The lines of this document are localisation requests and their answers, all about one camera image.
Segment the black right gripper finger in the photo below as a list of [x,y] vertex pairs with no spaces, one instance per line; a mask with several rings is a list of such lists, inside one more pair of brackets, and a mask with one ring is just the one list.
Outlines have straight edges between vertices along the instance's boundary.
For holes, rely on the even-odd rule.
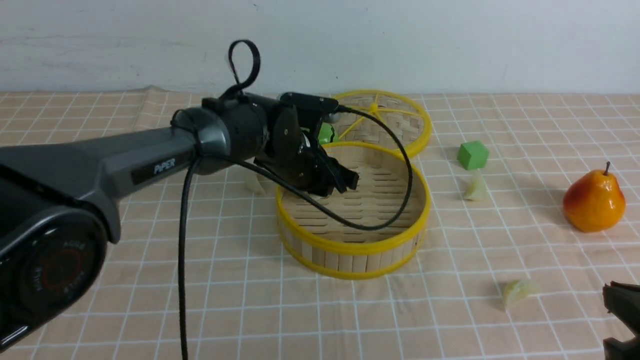
[[603,340],[606,360],[638,360],[640,358],[640,286],[610,281],[602,287],[603,305],[632,333],[633,338],[619,341],[614,337]]

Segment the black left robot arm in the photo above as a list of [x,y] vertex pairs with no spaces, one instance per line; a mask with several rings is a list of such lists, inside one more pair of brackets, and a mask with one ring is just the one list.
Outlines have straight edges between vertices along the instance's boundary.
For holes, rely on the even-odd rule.
[[169,127],[46,145],[3,146],[1,350],[69,309],[89,290],[109,243],[121,239],[119,202],[195,164],[202,176],[253,158],[291,188],[326,197],[359,176],[317,136],[337,100],[235,92],[179,109]]

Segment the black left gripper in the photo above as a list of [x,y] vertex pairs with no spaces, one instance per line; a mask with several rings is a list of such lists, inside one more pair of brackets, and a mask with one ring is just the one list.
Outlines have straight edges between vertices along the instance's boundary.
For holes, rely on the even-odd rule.
[[256,166],[315,196],[357,189],[359,174],[329,156],[317,141],[307,138],[292,105],[275,105],[267,115],[269,138],[254,158]]

